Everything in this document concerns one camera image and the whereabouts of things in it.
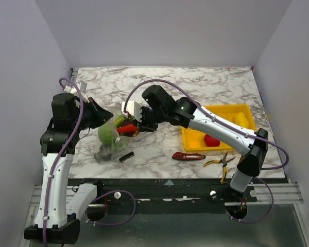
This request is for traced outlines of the grey toy fish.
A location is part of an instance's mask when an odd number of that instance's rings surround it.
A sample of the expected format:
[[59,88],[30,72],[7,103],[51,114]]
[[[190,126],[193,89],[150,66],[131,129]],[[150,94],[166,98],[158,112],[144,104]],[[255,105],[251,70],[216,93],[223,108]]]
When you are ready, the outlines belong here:
[[111,146],[101,145],[99,151],[94,154],[94,158],[97,162],[112,160]]

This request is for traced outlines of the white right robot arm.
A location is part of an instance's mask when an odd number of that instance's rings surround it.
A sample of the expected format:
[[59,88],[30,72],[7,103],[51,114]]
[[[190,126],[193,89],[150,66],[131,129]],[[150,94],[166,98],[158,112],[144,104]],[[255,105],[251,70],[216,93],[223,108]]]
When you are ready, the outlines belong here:
[[245,190],[260,174],[268,151],[268,132],[240,127],[202,107],[188,95],[174,100],[160,85],[152,85],[142,98],[149,105],[142,107],[141,123],[153,127],[162,122],[207,134],[237,151],[241,158],[237,164],[227,197],[234,202],[245,196]]

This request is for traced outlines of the clear zip top bag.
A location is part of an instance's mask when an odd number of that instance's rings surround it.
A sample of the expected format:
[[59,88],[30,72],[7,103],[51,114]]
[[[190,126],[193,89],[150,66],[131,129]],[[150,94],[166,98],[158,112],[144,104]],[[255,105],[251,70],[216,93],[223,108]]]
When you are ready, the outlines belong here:
[[128,149],[129,143],[139,134],[133,120],[133,117],[120,114],[98,128],[99,150],[94,154],[98,163],[117,159]]

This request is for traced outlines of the red chili pepper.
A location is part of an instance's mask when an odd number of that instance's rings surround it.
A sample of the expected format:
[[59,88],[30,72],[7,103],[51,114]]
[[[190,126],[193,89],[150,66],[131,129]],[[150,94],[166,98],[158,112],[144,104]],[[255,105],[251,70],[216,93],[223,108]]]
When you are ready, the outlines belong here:
[[130,132],[138,132],[138,131],[139,131],[139,128],[134,126],[133,124],[117,128],[117,132],[119,134],[121,134],[121,133],[130,133]]

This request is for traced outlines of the green grape bunch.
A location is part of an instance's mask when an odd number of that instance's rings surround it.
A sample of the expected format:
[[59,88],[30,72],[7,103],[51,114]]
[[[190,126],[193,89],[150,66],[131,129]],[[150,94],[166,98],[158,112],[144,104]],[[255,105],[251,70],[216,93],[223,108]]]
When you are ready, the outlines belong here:
[[128,147],[128,144],[129,144],[129,140],[120,139],[119,141],[113,143],[113,151],[122,152]]

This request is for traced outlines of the green celery stalk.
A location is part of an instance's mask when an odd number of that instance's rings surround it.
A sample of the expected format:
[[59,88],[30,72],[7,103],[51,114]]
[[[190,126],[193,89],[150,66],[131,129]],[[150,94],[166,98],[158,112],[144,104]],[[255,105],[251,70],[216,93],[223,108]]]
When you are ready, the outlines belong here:
[[123,123],[124,120],[128,120],[127,117],[125,117],[124,115],[120,114],[116,120],[114,121],[114,125],[116,128],[119,128],[121,126],[121,124]]

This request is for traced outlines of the red tomato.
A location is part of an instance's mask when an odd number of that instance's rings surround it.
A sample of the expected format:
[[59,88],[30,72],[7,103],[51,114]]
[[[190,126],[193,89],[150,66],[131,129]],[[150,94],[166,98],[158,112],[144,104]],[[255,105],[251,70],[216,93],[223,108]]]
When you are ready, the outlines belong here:
[[204,141],[204,143],[207,147],[218,147],[218,146],[220,146],[219,140],[217,140],[216,138],[213,138],[212,136],[207,135],[207,134],[204,136],[203,141]]

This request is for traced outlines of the green cabbage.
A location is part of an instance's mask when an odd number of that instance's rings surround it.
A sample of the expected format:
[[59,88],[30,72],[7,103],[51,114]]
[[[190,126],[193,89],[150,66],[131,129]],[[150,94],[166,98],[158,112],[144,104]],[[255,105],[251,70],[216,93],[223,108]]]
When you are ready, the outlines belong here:
[[116,127],[112,122],[107,122],[98,128],[98,139],[103,145],[112,145],[117,137]]

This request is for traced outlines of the dark red onion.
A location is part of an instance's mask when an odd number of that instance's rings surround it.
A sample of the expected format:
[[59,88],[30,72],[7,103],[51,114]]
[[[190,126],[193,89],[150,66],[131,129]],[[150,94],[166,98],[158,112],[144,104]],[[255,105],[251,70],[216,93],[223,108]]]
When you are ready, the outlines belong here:
[[[121,127],[125,127],[128,125],[132,125],[132,121],[130,119],[124,119],[124,121],[121,123]],[[123,136],[127,136],[127,137],[135,137],[138,135],[137,131],[134,132],[126,132],[126,133],[122,133]]]

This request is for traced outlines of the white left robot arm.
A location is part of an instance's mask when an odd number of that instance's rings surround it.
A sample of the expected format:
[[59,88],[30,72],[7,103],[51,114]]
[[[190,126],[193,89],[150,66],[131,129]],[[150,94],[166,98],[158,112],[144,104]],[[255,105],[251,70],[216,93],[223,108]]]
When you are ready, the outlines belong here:
[[84,183],[68,202],[67,184],[79,133],[106,124],[113,114],[91,97],[61,93],[51,102],[53,116],[40,138],[43,179],[39,209],[24,238],[48,244],[75,244],[80,218],[88,204],[99,203],[104,191],[96,183]]

